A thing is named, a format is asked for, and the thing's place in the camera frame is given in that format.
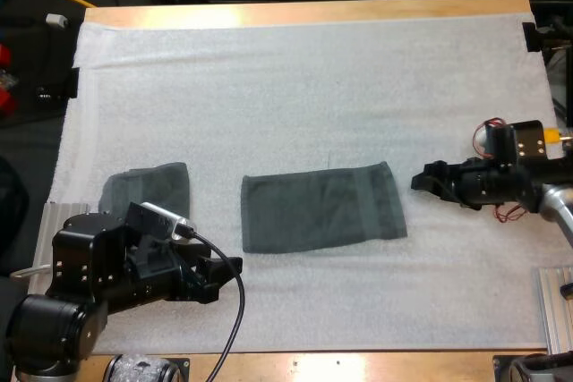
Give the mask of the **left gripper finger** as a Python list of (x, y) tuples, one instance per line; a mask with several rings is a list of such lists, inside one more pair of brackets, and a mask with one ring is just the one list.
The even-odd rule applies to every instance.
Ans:
[(209, 304), (219, 299), (219, 284), (185, 284), (178, 294), (179, 301)]
[(243, 270), (243, 259), (240, 257), (227, 257), (223, 259), (219, 255), (212, 257), (214, 250), (207, 245), (202, 245), (199, 256), (196, 259), (195, 272), (208, 284), (222, 286), (240, 275)]

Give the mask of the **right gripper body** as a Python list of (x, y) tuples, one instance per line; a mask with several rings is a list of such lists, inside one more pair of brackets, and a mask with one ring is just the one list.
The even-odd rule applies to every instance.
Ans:
[(498, 201), (491, 188), (491, 166), (483, 159), (470, 157), (466, 161), (448, 166), (443, 196), (462, 207), (480, 210), (484, 205)]

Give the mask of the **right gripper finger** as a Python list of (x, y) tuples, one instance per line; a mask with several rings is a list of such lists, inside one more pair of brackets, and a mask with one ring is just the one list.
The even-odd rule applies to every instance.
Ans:
[(423, 174), (428, 177), (450, 177), (452, 166), (443, 160), (428, 163), (423, 168)]
[(449, 200), (449, 189), (440, 179), (433, 175), (420, 173), (413, 176), (410, 187), (413, 191), (423, 191), (441, 200)]

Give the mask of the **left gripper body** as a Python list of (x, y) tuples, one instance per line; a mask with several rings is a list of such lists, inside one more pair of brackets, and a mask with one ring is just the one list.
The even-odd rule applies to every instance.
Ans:
[(207, 284), (195, 272), (202, 245), (174, 242), (173, 217), (132, 202), (124, 226), (129, 250), (124, 263), (123, 303), (179, 301), (185, 284)]

